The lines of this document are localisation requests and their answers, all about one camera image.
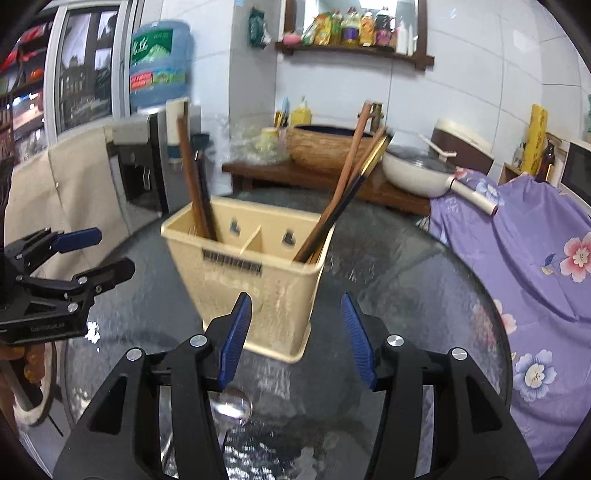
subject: purple tablecloth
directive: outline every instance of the purple tablecloth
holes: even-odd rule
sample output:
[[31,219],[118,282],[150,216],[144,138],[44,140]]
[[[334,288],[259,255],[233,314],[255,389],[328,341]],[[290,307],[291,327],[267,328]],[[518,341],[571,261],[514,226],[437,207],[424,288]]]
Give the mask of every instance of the purple tablecloth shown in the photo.
[[448,194],[431,201],[430,232],[495,299],[513,358],[511,413],[543,473],[591,407],[591,219],[531,176],[501,187],[470,170],[457,176],[498,213]]

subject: blue gripper pad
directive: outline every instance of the blue gripper pad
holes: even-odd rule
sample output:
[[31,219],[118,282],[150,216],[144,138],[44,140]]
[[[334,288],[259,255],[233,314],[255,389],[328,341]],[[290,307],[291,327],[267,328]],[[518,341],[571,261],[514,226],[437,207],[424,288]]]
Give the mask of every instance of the blue gripper pad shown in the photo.
[[359,376],[363,383],[373,390],[378,381],[375,373],[374,349],[369,343],[359,313],[348,294],[343,295],[340,301],[340,311],[349,331],[349,339]]
[[61,254],[80,250],[82,248],[98,245],[103,239],[103,234],[98,228],[78,230],[72,233],[63,233],[53,242],[52,247]]
[[226,388],[234,379],[246,334],[251,325],[252,300],[248,294],[244,292],[240,294],[230,316],[234,318],[234,323],[220,352],[220,370],[217,376],[217,381],[222,388]]

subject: white pan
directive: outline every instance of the white pan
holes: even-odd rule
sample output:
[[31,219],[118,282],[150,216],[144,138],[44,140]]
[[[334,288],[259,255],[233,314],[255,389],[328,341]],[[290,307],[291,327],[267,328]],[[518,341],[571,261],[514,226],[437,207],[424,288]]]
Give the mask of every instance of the white pan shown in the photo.
[[456,169],[415,148],[391,147],[382,159],[388,180],[401,190],[426,198],[437,198],[450,190],[493,216],[497,205],[454,178]]

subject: container base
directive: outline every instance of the container base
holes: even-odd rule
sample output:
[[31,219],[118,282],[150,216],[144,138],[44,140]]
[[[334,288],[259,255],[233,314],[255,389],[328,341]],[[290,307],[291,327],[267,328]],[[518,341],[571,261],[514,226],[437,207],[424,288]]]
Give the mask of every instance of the container base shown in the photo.
[[[210,323],[211,322],[203,322],[203,330],[207,330],[207,327]],[[300,349],[295,353],[295,355],[284,355],[283,353],[279,353],[277,350],[273,350],[271,348],[266,348],[255,343],[249,342],[248,339],[244,343],[244,348],[250,352],[258,353],[259,355],[267,356],[274,360],[285,362],[286,364],[294,364],[299,362],[304,356],[304,351],[306,350],[306,346],[308,345],[308,339],[310,338],[311,331],[312,325],[310,324],[310,322],[308,322],[306,330],[304,331],[304,336],[301,340]]]

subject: blue water jug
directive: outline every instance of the blue water jug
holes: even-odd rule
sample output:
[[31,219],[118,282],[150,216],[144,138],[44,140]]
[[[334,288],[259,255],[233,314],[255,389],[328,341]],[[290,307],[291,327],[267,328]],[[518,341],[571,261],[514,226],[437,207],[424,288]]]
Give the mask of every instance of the blue water jug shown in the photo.
[[133,34],[129,66],[132,109],[163,105],[166,100],[187,96],[190,49],[190,28],[184,22],[154,22]]

